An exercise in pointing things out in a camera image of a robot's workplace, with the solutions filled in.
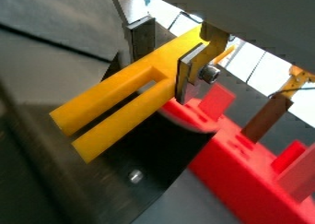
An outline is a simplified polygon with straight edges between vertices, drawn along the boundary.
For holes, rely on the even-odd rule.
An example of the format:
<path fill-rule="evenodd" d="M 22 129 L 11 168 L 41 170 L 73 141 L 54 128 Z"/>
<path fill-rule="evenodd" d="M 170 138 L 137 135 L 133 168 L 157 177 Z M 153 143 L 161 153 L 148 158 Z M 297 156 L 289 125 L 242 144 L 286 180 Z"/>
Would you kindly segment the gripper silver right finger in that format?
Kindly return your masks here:
<path fill-rule="evenodd" d="M 185 104 L 196 96 L 198 83 L 210 84 L 220 73 L 213 58 L 225 50 L 228 33 L 202 22 L 198 38 L 205 43 L 198 41 L 177 61 L 174 99 L 178 104 Z"/>

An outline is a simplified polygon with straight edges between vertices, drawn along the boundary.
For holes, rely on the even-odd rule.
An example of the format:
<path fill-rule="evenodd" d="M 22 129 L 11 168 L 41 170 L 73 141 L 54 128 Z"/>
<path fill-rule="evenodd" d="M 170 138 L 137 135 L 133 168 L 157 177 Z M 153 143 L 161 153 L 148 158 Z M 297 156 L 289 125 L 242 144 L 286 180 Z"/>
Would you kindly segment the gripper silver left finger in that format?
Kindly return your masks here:
<path fill-rule="evenodd" d="M 154 49 L 154 18 L 144 0 L 113 0 L 121 19 L 130 61 L 138 60 Z"/>

